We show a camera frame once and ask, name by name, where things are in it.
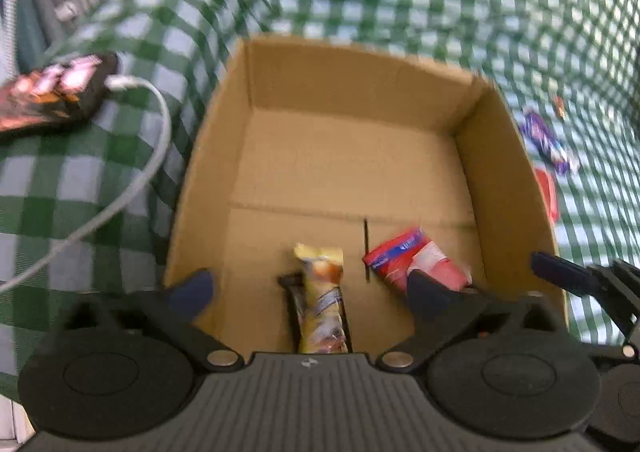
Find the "brown cardboard box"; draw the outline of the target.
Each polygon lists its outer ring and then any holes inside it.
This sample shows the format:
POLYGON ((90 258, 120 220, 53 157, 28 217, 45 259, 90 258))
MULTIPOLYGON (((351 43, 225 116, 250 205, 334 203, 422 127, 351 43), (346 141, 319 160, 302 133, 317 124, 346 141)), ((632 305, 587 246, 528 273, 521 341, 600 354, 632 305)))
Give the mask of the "brown cardboard box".
POLYGON ((256 36, 227 64, 198 131, 164 282, 209 269, 198 326, 241 356, 289 352, 280 274, 299 243, 337 247, 352 344, 377 356, 413 330, 366 250, 420 227, 502 298, 562 290, 534 276, 555 253, 523 140, 498 87, 453 65, 360 46, 256 36))

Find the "long purple snack bar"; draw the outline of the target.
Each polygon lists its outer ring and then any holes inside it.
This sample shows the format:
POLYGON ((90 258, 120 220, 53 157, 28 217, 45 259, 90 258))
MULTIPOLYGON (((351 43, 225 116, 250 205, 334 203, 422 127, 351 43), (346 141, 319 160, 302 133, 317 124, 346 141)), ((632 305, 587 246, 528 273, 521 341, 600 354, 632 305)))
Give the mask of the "long purple snack bar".
POLYGON ((541 157, 550 164, 558 175, 564 176, 568 172, 576 174, 580 169, 580 161, 562 145, 555 137, 552 129, 535 111, 527 110, 523 123, 518 126, 521 134, 532 142, 541 157))

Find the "black smartphone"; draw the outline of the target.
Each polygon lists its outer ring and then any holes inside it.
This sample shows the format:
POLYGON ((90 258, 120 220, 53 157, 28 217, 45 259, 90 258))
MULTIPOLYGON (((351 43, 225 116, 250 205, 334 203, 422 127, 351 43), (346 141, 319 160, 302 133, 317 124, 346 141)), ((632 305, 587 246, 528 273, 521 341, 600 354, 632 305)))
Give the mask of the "black smartphone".
POLYGON ((118 71, 114 52, 86 54, 36 68, 1 86, 1 137, 31 136, 90 120, 118 71))

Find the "dark chocolate bar wrapper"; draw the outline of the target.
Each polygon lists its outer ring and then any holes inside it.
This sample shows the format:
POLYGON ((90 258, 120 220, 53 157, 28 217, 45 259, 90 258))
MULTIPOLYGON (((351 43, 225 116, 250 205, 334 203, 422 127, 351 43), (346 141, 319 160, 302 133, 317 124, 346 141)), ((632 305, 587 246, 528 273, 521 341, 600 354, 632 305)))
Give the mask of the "dark chocolate bar wrapper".
MULTIPOLYGON (((295 271, 277 277, 279 286, 284 291, 286 312, 288 313, 288 329, 290 330, 293 347, 302 352, 302 335, 304 315, 307 307, 304 287, 304 274, 295 271)), ((340 310, 341 329, 338 331, 338 347, 330 346, 328 352, 352 352, 352 339, 350 338, 346 310, 342 298, 342 291, 334 295, 335 303, 340 310)))

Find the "small gold red candy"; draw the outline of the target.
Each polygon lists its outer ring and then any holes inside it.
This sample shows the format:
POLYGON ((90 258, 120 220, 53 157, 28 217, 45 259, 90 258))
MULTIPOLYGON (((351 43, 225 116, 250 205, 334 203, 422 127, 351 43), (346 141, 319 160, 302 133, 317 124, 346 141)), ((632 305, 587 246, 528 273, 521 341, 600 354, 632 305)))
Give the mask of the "small gold red candy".
POLYGON ((555 115, 559 120, 566 120, 566 108, 563 99, 559 96, 553 98, 555 115))

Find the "yellow snack bar wrapper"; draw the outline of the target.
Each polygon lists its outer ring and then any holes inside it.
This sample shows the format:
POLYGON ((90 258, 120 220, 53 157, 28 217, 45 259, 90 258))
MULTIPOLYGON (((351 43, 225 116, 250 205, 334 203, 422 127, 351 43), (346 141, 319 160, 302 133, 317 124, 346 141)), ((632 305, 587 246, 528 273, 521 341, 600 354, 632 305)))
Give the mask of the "yellow snack bar wrapper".
POLYGON ((346 354, 349 344, 341 290, 343 251, 298 243, 294 255, 302 263, 304 275, 305 310, 299 351, 346 354))

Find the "red white snack packet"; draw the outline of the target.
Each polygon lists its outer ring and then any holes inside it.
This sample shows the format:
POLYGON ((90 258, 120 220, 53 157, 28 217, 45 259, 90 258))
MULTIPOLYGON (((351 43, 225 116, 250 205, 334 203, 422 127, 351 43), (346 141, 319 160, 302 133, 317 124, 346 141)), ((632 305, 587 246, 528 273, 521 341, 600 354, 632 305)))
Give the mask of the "red white snack packet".
POLYGON ((398 292, 408 290, 408 276, 419 271, 458 292, 472 284, 472 276, 452 261, 422 229, 413 227, 376 246, 363 263, 398 292))

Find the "red square snack packet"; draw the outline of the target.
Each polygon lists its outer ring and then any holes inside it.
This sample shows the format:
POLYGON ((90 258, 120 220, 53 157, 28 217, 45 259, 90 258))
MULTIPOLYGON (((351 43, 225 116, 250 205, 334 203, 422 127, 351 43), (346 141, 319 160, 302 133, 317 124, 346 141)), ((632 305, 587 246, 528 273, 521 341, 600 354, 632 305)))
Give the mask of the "red square snack packet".
POLYGON ((559 218, 558 196, 556 195, 555 181, 553 176, 547 169, 536 167, 534 173, 540 187, 544 204, 546 205, 547 215, 552 224, 555 224, 559 218))

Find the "green checkered sofa cover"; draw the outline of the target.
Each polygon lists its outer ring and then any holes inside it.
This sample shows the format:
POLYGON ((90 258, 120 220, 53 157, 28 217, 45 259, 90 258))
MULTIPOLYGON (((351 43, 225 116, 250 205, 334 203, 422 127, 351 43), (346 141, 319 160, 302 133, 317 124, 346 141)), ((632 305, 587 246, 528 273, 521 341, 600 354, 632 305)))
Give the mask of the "green checkered sofa cover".
POLYGON ((235 42, 255 32, 361 42, 479 71, 514 114, 553 113, 580 161, 559 184, 564 258, 639 259, 639 0, 102 0, 46 60, 114 51, 152 82, 108 100, 80 128, 1 148, 1 275, 13 278, 85 224, 149 160, 171 112, 163 168, 128 208, 1 297, 1 392, 82 292, 154 286, 207 102, 235 42))

